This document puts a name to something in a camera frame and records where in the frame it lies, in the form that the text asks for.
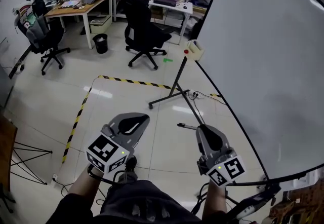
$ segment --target whiteboard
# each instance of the whiteboard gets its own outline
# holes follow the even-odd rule
[[[324,163],[324,8],[317,1],[213,0],[198,40],[200,65],[270,179]]]

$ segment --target black office chair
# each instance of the black office chair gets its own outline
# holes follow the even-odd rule
[[[151,10],[148,8],[149,0],[126,0],[125,14],[128,25],[125,29],[125,42],[128,45],[126,50],[133,49],[139,52],[128,64],[133,66],[133,62],[140,56],[146,55],[157,70],[158,66],[153,60],[151,53],[154,55],[162,53],[166,55],[167,52],[161,48],[164,42],[171,38],[170,33],[174,29],[161,30],[151,20]],[[133,30],[133,39],[130,37],[131,30]]]
[[[32,4],[34,14],[39,17],[41,15],[45,15],[47,9],[44,9],[45,3],[44,0],[34,0]],[[27,36],[27,29],[21,24],[20,22],[20,15],[18,14],[15,20],[16,26],[20,29],[20,31],[28,38]],[[64,30],[62,26],[57,21],[50,22],[51,30],[46,34],[46,36],[41,40],[36,40],[38,47],[30,42],[31,51],[35,54],[41,53],[43,54],[45,51],[48,51],[49,54],[45,54],[40,58],[40,61],[43,63],[44,59],[47,58],[44,66],[42,67],[42,75],[45,75],[45,68],[49,64],[49,62],[54,59],[59,64],[59,69],[63,68],[63,65],[56,57],[58,54],[67,51],[68,53],[71,52],[70,48],[58,49],[58,44],[61,42]]]

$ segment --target whiteboard frame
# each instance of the whiteboard frame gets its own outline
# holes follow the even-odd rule
[[[205,13],[205,16],[204,18],[202,19],[202,27],[204,25],[204,22],[205,22],[205,19],[209,13],[209,10],[212,6],[212,3],[213,3],[214,0],[211,0],[210,3],[209,3],[209,6],[207,8],[207,11]],[[324,3],[321,1],[321,0],[316,0],[320,5],[322,5],[322,7],[324,8]],[[223,101],[225,102],[225,104],[227,105],[228,109],[230,110],[230,112],[233,114],[235,120],[237,121],[239,127],[241,128],[242,132],[244,133],[245,137],[247,138],[249,144],[251,145],[261,167],[262,167],[262,170],[265,174],[265,177],[266,179],[268,180],[268,183],[280,183],[280,182],[285,182],[285,181],[290,181],[290,180],[294,180],[294,179],[298,179],[298,178],[301,178],[301,177],[304,177],[308,172],[311,172],[311,171],[314,171],[320,167],[323,167],[324,166],[324,163],[321,164],[321,165],[318,165],[316,167],[313,167],[309,170],[306,170],[306,171],[303,171],[303,172],[300,172],[300,173],[296,173],[296,174],[293,174],[293,175],[288,175],[288,176],[285,176],[285,177],[280,177],[280,178],[274,178],[274,179],[270,179],[263,164],[262,164],[262,161],[260,160],[260,157],[256,151],[256,149],[254,148],[249,136],[247,135],[246,131],[244,130],[243,126],[241,125],[240,121],[238,120],[237,116],[235,115],[234,111],[232,110],[232,108],[230,107],[230,105],[227,103],[226,101],[226,98],[222,95],[222,93],[220,92],[220,90],[217,88],[217,86],[214,84],[214,82],[212,81],[212,79],[208,76],[208,74],[206,73],[206,71],[203,69],[203,67],[199,64],[198,61],[196,61],[196,64],[199,66],[199,68],[202,70],[202,72],[205,74],[205,76],[208,78],[208,80],[211,82],[211,84],[213,85],[213,87],[216,89],[216,91],[218,92],[218,94],[222,97]]]

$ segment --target chair base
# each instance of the chair base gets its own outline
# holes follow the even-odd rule
[[[71,49],[70,49],[70,48],[63,48],[63,49],[59,49],[59,50],[57,50],[57,48],[55,48],[54,50],[51,50],[51,49],[50,49],[50,53],[49,53],[49,54],[47,54],[47,55],[45,55],[45,56],[42,56],[42,57],[40,58],[40,62],[41,62],[41,63],[44,62],[44,58],[47,58],[47,60],[46,60],[46,62],[45,62],[45,64],[44,64],[44,66],[42,67],[42,76],[44,76],[44,75],[46,74],[46,72],[45,72],[44,70],[45,70],[46,66],[49,64],[49,62],[50,62],[52,59],[54,59],[54,60],[59,64],[59,69],[62,69],[62,68],[63,68],[61,62],[59,61],[59,59],[57,59],[56,56],[57,56],[58,54],[60,54],[60,53],[65,52],[65,51],[68,52],[68,53],[70,53],[70,52],[71,52]]]
[[[126,46],[126,50],[127,51],[130,51],[131,48],[130,46]],[[132,67],[133,66],[133,62],[135,60],[137,60],[139,57],[141,57],[142,55],[146,55],[148,57],[148,59],[150,59],[150,61],[152,62],[152,64],[154,65],[154,70],[157,70],[158,69],[158,65],[155,63],[155,61],[153,60],[153,57],[151,56],[150,53],[153,53],[153,55],[157,55],[158,53],[162,53],[162,55],[166,55],[167,52],[163,49],[154,49],[152,48],[150,51],[141,51],[139,52],[129,63],[128,63],[128,66],[129,67]]]

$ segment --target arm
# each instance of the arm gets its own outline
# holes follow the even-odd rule
[[[219,211],[227,212],[225,190],[218,188],[212,181],[210,181],[202,219],[205,220],[210,215]]]
[[[80,195],[90,203],[93,204],[95,200],[95,196],[97,194],[100,181],[93,179],[88,175],[88,166],[83,170],[82,174],[78,177],[78,179],[74,182],[74,184],[69,189],[68,194],[77,194]],[[92,172],[95,175],[100,177],[103,176],[103,172],[99,171],[96,167],[92,169]]]
[[[90,177],[87,169],[88,166],[71,186],[67,196],[60,201],[47,224],[88,223],[91,221],[93,217],[91,206],[100,181]],[[95,167],[92,172],[100,177],[103,176],[103,173]]]

